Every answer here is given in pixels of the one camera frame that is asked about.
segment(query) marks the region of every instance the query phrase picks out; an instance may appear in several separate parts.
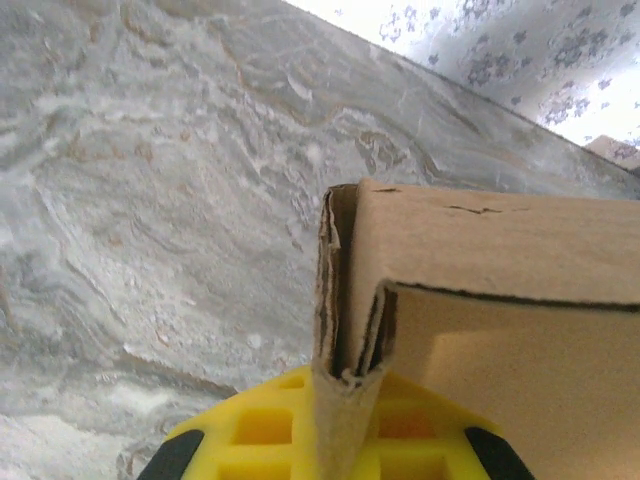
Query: yellow plastic base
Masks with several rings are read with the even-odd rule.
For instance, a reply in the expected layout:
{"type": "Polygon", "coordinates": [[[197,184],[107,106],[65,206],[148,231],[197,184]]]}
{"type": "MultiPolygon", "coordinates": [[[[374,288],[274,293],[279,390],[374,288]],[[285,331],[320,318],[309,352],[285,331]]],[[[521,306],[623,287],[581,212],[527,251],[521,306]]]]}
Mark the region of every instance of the yellow plastic base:
{"type": "MultiPolygon", "coordinates": [[[[477,417],[394,374],[385,378],[350,480],[488,480],[464,429],[477,417]]],[[[309,367],[240,393],[187,420],[204,439],[183,480],[319,480],[309,367]]]]}

